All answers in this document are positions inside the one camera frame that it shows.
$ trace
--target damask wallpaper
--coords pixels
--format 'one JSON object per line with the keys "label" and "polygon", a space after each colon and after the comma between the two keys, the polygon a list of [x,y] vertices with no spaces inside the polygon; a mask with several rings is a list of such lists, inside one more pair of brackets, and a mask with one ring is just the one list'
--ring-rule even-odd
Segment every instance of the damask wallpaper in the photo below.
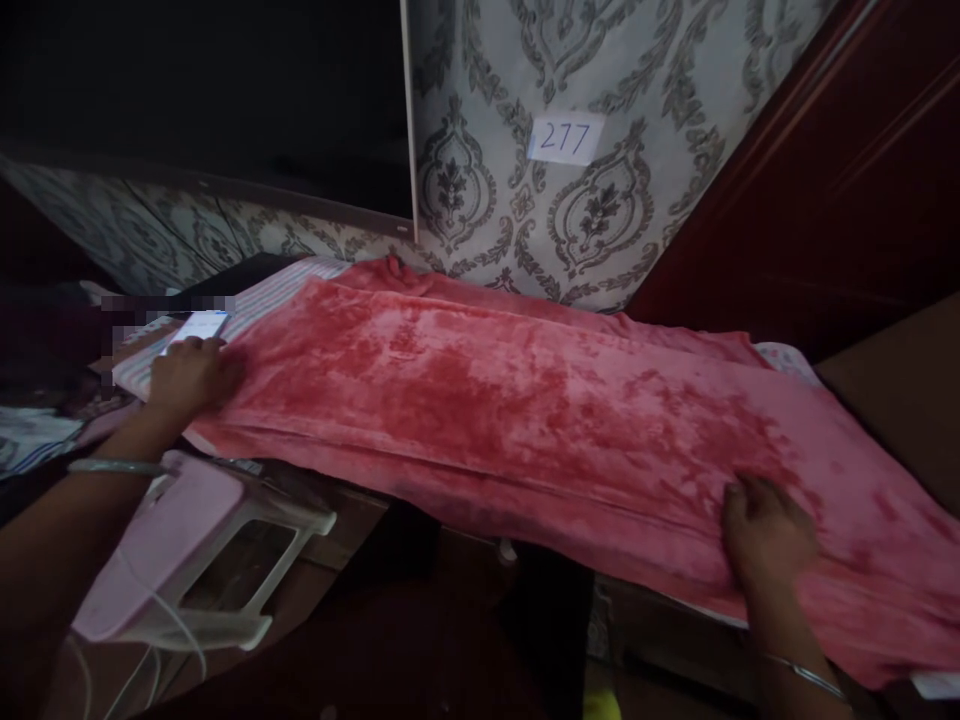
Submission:
{"label": "damask wallpaper", "polygon": [[[454,277],[619,309],[832,0],[411,0],[421,244],[228,198],[16,164],[0,172],[125,290],[261,250],[394,252]],[[588,167],[527,159],[544,111],[602,113]]]}

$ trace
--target silver bracelet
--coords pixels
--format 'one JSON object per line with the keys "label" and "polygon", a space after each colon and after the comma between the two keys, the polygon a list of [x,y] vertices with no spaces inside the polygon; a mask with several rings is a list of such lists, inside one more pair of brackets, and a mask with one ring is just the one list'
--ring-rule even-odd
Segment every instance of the silver bracelet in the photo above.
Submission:
{"label": "silver bracelet", "polygon": [[116,472],[127,475],[146,475],[149,478],[158,478],[167,474],[167,469],[154,463],[130,462],[128,460],[98,460],[97,458],[83,458],[74,460],[67,466],[69,472]]}
{"label": "silver bracelet", "polygon": [[821,690],[826,690],[828,693],[833,695],[838,700],[841,700],[842,702],[845,702],[848,705],[850,704],[850,701],[847,700],[847,696],[843,694],[843,690],[838,688],[833,683],[827,682],[816,673],[810,672],[805,667],[800,667],[796,663],[792,663],[789,660],[784,660],[782,657],[778,657],[777,655],[771,655],[770,653],[760,653],[760,655],[761,657],[765,657],[767,660],[773,660],[774,662],[778,662],[781,665],[786,665],[788,668],[793,670],[795,675],[799,675],[807,682],[813,683]]}

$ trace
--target pink blanket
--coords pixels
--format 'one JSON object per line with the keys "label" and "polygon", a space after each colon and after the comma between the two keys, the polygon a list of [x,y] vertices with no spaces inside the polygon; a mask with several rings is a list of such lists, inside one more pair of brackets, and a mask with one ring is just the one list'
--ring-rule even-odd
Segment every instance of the pink blanket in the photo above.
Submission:
{"label": "pink blanket", "polygon": [[[384,292],[389,288],[395,292]],[[960,523],[825,390],[740,334],[632,323],[396,264],[310,279],[233,340],[248,380],[194,430],[744,616],[720,546],[735,468],[816,519],[801,601],[870,687],[960,669]]]}

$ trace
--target wooden door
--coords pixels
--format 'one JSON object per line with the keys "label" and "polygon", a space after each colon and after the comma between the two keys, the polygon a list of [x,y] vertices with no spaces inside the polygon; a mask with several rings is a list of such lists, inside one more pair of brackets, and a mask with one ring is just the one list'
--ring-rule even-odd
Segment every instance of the wooden door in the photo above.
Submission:
{"label": "wooden door", "polygon": [[628,314],[816,361],[960,289],[958,27],[841,0]]}

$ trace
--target television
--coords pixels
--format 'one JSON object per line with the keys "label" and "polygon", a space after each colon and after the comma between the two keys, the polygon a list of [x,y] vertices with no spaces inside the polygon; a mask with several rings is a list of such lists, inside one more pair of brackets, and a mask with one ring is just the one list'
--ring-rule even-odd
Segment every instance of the television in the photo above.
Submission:
{"label": "television", "polygon": [[406,0],[12,0],[0,153],[416,242]]}

